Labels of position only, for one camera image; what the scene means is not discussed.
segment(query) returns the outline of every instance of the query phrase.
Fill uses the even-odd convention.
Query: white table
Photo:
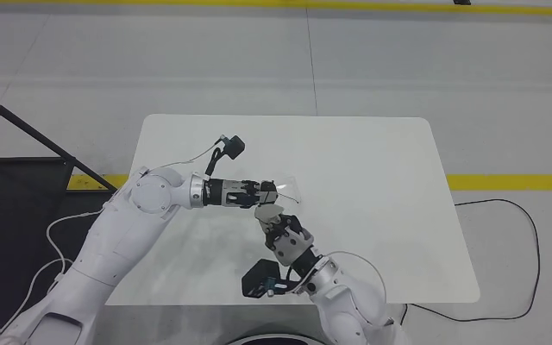
[[[292,210],[315,236],[315,246],[322,253],[348,250],[368,258],[383,275],[390,303],[479,298],[424,119],[151,115],[132,169],[187,160],[220,134],[239,135],[246,150],[236,160],[220,160],[213,177],[293,176],[302,203]],[[175,169],[202,172],[209,158]],[[261,258],[273,260],[263,243],[253,210],[181,210],[108,304],[308,304],[305,296],[242,296],[242,275]],[[343,255],[336,259],[357,278],[379,284],[366,263]]]

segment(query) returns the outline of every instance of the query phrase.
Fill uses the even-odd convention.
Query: black stand
[[[99,184],[103,185],[105,188],[107,188],[110,191],[116,191],[117,189],[108,181],[106,181],[103,177],[95,173],[92,169],[90,169],[88,166],[86,166],[83,162],[80,160],[77,160],[75,157],[71,156],[66,150],[56,145],[53,141],[49,140],[44,136],[41,132],[34,129],[31,125],[24,122],[21,118],[17,117],[16,114],[12,113],[11,111],[4,108],[2,105],[0,105],[0,116],[5,118],[6,120],[13,123],[15,126],[17,126],[20,130],[27,133],[28,135],[35,138],[37,141],[39,141],[42,145],[48,147],[55,153],[57,153],[61,158],[63,158],[65,161],[71,163],[78,169],[82,170],[83,173],[89,175],[93,179],[95,179]]]

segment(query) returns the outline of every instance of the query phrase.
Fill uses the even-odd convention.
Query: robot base
[[[228,345],[324,345],[323,343],[304,336],[287,334],[269,334],[248,336],[247,338],[231,342]]]

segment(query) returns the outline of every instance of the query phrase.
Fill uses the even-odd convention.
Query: transparent plastic sheet
[[[301,193],[297,181],[293,176],[275,179],[276,189],[278,190],[278,200],[276,204],[282,206],[284,214],[300,216],[301,214]]]

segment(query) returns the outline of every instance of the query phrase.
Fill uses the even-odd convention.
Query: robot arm
[[[409,344],[401,327],[386,316],[385,295],[348,275],[332,258],[316,254],[313,236],[295,216],[282,214],[283,210],[275,204],[262,205],[255,217],[265,233],[265,245],[301,280],[281,279],[277,262],[260,260],[241,280],[243,295],[260,298],[265,293],[271,297],[306,292],[334,344]]]
[[[219,149],[213,155],[209,173],[222,155],[234,159],[243,150],[243,143],[236,138],[221,138],[225,151]],[[241,151],[235,150],[233,142],[241,143]],[[9,325],[0,336],[0,344],[27,340],[40,345],[91,343],[98,312],[181,207],[191,210],[214,204],[250,208],[273,204],[277,197],[272,182],[211,179],[198,172],[183,178],[169,167],[139,169],[103,206],[77,259],[59,283]]]

